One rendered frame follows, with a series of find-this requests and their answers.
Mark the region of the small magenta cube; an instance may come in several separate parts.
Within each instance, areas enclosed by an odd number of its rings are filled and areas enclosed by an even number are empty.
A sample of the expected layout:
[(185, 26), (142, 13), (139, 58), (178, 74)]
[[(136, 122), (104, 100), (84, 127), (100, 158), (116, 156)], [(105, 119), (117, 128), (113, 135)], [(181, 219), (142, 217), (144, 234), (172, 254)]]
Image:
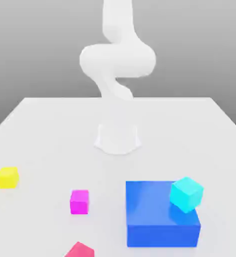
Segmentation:
[(89, 190), (73, 190), (70, 197), (71, 214), (88, 214)]

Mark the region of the small cyan cube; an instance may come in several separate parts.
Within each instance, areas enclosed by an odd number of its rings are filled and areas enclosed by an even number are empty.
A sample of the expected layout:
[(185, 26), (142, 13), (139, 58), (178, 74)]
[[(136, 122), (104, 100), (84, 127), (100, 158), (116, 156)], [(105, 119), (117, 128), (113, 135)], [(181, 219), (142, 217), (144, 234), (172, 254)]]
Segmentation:
[(170, 202), (182, 212), (189, 213), (201, 204), (204, 187), (191, 179), (184, 177), (171, 184)]

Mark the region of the small yellow cube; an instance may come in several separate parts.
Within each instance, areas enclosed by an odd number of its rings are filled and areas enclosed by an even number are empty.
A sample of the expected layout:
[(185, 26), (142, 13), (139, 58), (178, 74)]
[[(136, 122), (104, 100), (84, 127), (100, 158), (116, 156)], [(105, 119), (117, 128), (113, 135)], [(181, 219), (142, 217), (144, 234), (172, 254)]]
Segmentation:
[(16, 188), (19, 181), (17, 167), (3, 167), (0, 169), (0, 188), (13, 189)]

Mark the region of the small pink cube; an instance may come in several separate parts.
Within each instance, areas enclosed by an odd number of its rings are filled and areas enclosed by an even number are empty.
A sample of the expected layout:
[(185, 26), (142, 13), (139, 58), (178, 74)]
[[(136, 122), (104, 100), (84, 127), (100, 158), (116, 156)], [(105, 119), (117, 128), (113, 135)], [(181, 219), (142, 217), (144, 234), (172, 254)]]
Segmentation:
[(95, 257), (95, 252), (92, 248), (78, 241), (64, 257)]

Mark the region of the large blue box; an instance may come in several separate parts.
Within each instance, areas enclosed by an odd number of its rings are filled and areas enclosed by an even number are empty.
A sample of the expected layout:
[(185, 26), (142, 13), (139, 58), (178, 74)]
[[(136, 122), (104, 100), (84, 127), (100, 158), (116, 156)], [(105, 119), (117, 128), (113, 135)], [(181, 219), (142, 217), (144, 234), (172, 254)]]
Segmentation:
[(196, 247), (201, 224), (170, 202), (172, 181), (126, 182), (128, 247)]

